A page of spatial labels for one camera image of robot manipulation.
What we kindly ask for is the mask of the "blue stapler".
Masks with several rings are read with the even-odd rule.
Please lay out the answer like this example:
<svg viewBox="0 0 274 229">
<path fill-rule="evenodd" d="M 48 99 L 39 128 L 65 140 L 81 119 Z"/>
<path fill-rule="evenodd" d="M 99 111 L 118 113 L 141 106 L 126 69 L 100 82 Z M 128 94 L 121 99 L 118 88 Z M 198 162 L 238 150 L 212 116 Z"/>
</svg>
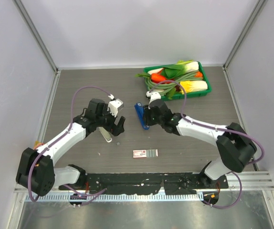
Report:
<svg viewBox="0 0 274 229">
<path fill-rule="evenodd" d="M 149 126 L 145 124 L 144 120 L 143 120 L 143 115 L 144 115 L 144 107 L 142 105 L 142 103 L 136 103 L 134 105 L 135 111 L 137 113 L 137 116 L 139 118 L 140 124 L 142 126 L 142 128 L 144 130 L 148 130 Z"/>
</svg>

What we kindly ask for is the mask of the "white beige stapler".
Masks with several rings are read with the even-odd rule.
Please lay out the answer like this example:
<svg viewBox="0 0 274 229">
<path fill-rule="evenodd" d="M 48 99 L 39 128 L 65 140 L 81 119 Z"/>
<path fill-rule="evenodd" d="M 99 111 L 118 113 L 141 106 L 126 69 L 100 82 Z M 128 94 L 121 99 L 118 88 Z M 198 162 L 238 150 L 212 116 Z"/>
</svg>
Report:
<svg viewBox="0 0 274 229">
<path fill-rule="evenodd" d="M 99 129 L 101 135 L 106 140 L 106 142 L 108 142 L 108 143 L 112 142 L 112 137 L 108 131 L 106 131 L 103 127 L 99 127 L 98 129 Z"/>
</svg>

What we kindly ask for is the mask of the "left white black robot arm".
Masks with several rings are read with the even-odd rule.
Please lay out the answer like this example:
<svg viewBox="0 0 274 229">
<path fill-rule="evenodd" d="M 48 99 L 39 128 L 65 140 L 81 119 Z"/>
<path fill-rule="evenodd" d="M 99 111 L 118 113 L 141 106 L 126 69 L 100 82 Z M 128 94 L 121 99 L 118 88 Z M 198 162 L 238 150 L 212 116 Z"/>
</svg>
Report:
<svg viewBox="0 0 274 229">
<path fill-rule="evenodd" d="M 26 148 L 20 159 L 16 182 L 40 197 L 48 194 L 53 187 L 66 186 L 81 190 L 86 185 L 86 171 L 76 165 L 56 168 L 57 161 L 74 145 L 99 130 L 106 142 L 124 132 L 125 118 L 115 120 L 123 107 L 119 99 L 105 103 L 92 99 L 81 115 L 73 118 L 60 134 L 36 149 Z"/>
</svg>

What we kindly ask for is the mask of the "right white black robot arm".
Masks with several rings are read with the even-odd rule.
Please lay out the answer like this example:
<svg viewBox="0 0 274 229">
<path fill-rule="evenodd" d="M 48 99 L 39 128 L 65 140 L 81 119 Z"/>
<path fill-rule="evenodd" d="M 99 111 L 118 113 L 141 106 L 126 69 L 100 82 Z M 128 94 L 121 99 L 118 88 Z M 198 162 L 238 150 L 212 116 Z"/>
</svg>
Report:
<svg viewBox="0 0 274 229">
<path fill-rule="evenodd" d="M 237 123 L 224 126 L 195 121 L 184 114 L 173 113 L 161 99 L 143 109 L 146 125 L 159 125 L 169 134 L 196 138 L 217 147 L 220 157 L 210 161 L 199 175 L 204 188 L 213 187 L 229 172 L 242 172 L 257 151 L 254 142 Z"/>
</svg>

